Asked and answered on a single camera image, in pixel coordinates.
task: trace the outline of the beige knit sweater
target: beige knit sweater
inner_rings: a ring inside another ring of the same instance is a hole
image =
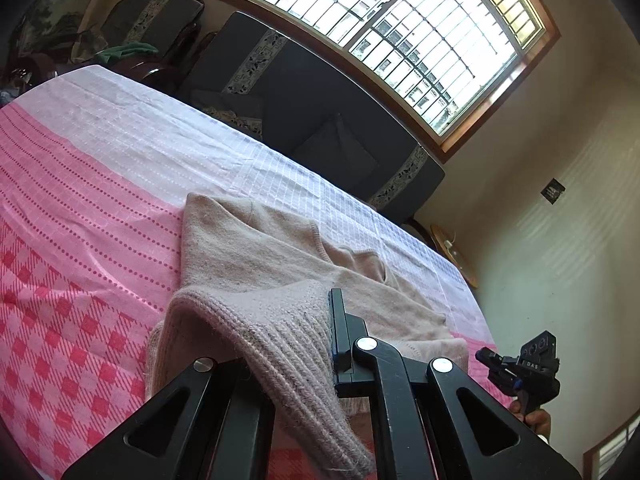
[[[313,221],[251,200],[188,196],[180,281],[148,343],[147,395],[198,357],[243,356],[327,478],[364,478],[373,468],[332,385],[331,288],[342,289],[370,335],[403,355],[446,356],[466,369],[464,340],[375,253],[335,247]]]

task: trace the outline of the patterned border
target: patterned border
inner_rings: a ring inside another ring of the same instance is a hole
[[[145,35],[146,30],[151,25],[154,18],[160,13],[164,6],[169,3],[169,0],[151,0],[146,7],[140,12],[138,19],[127,33],[123,44],[133,43],[134,41],[140,41],[142,36]]]
[[[262,142],[262,119],[238,117],[238,115],[231,110],[217,110],[213,106],[201,108],[201,111],[209,117],[213,117],[225,124],[234,124],[240,128],[243,133]]]
[[[420,173],[420,170],[427,160],[429,160],[429,154],[418,144],[396,174],[369,198],[367,202],[380,211],[404,191],[404,188]]]
[[[255,82],[287,43],[287,38],[273,29],[267,30],[226,84],[224,93],[248,94]]]

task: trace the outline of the sofa cushion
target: sofa cushion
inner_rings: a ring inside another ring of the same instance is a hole
[[[326,120],[290,158],[347,192],[378,167],[340,114]]]
[[[245,94],[192,90],[190,105],[228,126],[262,140],[262,99]]]

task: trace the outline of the painting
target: painting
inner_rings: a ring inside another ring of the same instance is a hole
[[[35,0],[26,13],[18,51],[20,55],[37,52],[43,41],[59,34],[78,32],[91,0]]]

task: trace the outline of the pink checkered bedsheet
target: pink checkered bedsheet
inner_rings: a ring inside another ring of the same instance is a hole
[[[420,285],[471,353],[492,345],[457,271],[366,206],[192,108],[75,71],[0,110],[0,413],[46,475],[142,404],[189,190],[313,216],[324,236],[377,250]],[[473,359],[469,371],[506,400]],[[307,478],[299,450],[273,451],[271,480]]]

